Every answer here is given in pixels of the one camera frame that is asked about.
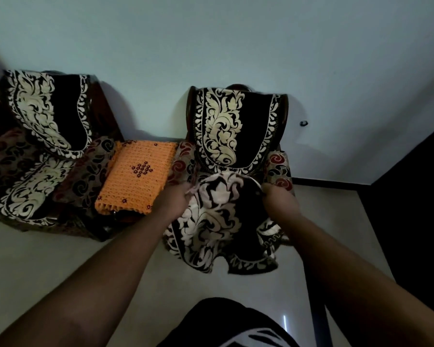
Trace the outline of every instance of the person's leg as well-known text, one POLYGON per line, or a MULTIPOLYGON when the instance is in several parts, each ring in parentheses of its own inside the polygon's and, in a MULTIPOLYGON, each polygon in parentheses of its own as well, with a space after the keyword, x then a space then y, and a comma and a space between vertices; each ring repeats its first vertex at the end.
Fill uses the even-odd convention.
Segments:
POLYGON ((297 346, 294 339, 265 314, 231 299, 215 297, 198 302, 158 347, 178 344, 218 347, 233 341, 245 345, 250 340, 297 346))

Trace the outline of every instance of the orange crochet cushion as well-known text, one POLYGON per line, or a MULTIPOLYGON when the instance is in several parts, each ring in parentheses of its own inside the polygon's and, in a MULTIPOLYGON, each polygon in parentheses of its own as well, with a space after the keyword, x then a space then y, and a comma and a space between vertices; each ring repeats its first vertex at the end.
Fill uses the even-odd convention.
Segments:
POLYGON ((166 184, 177 145, 174 142, 126 141, 106 179, 95 209, 101 214, 134 210, 151 212, 166 184))

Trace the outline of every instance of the tile floor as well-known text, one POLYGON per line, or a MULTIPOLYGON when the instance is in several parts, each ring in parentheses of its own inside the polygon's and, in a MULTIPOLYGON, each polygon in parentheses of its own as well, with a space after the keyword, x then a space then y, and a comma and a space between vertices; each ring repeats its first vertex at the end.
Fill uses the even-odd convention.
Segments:
MULTIPOLYGON (((391 275, 356 192, 295 189, 308 217, 391 275)), ((20 233, 0 223, 0 332, 102 246, 89 239, 20 233)), ((155 346, 206 297, 234 299, 281 326, 285 318, 287 331, 301 347, 315 346, 302 261, 292 247, 281 247, 277 257, 278 270, 268 274, 228 275, 223 259, 216 261, 212 274, 201 274, 158 246, 109 346, 155 346)), ((348 346, 330 317, 329 322, 334 346, 348 346)))

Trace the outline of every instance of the white wall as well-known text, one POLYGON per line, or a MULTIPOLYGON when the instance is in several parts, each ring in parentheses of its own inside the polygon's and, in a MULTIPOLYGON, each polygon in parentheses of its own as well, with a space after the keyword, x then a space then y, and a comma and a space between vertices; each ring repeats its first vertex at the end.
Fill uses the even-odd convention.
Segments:
POLYGON ((191 85, 288 93, 301 178, 368 184, 434 131, 434 0, 0 0, 0 61, 96 74, 127 138, 184 137, 191 85))

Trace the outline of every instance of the person's right hand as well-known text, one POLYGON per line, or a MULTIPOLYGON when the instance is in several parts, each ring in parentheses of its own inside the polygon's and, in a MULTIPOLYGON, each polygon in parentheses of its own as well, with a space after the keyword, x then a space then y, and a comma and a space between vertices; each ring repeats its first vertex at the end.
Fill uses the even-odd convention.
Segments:
POLYGON ((278 224, 292 217, 301 216, 299 202, 285 188, 269 183, 262 184, 265 193, 263 203, 269 217, 278 224))

